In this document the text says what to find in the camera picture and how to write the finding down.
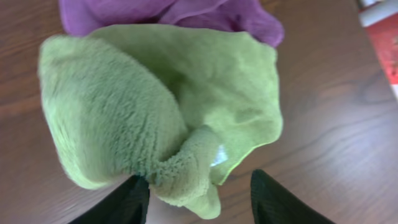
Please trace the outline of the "green microfiber cloth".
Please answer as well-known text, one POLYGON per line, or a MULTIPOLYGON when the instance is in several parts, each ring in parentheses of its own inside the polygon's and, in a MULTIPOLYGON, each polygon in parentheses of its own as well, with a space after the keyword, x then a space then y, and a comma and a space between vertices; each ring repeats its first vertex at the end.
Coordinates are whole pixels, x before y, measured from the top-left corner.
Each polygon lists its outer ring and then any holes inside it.
POLYGON ((40 46, 42 108, 80 187, 127 175, 209 220, 217 187, 283 127, 275 48, 247 32, 114 25, 40 46))

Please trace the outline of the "purple microfiber cloth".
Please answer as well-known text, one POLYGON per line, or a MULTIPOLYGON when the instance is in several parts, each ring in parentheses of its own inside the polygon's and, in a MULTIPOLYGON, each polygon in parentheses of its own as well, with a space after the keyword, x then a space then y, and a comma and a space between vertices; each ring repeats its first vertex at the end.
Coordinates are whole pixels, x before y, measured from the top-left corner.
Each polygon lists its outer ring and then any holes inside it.
POLYGON ((59 0, 64 30, 84 36, 114 24, 170 24, 225 32, 248 32, 277 47, 282 24, 258 0, 59 0))

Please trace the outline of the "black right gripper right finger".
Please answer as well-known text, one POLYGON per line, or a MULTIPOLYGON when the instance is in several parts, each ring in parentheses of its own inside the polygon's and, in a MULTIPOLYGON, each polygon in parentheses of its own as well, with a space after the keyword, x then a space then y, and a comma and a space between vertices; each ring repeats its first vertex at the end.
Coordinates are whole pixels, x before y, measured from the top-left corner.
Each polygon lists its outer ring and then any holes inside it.
POLYGON ((251 204, 255 224, 334 224, 260 169, 252 172, 251 204))

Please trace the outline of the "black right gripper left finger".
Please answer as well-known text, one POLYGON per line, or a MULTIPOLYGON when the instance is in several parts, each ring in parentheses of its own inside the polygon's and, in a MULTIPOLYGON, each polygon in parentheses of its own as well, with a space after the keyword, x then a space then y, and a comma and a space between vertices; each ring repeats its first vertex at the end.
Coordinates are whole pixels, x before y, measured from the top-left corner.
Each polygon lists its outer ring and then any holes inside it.
POLYGON ((134 175, 70 224, 145 224, 149 184, 134 175))

